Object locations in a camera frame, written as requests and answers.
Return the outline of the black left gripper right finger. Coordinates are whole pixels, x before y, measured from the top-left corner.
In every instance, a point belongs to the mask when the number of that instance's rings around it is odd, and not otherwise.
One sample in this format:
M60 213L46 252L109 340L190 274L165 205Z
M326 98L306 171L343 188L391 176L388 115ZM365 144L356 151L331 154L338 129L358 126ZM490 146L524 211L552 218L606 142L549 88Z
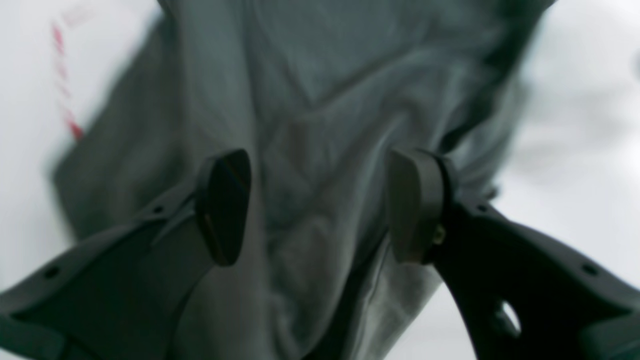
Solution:
M437 270L478 360L639 358L639 291L462 189L448 159L389 150L386 204L395 259Z

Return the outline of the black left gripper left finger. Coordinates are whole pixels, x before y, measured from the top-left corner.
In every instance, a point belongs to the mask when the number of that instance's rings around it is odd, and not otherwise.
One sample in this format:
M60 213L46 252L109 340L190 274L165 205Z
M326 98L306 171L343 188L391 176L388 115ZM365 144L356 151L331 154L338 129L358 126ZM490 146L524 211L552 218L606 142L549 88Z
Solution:
M164 360L195 287L242 251L249 154L207 158L130 223L67 250L1 294L1 348L31 360Z

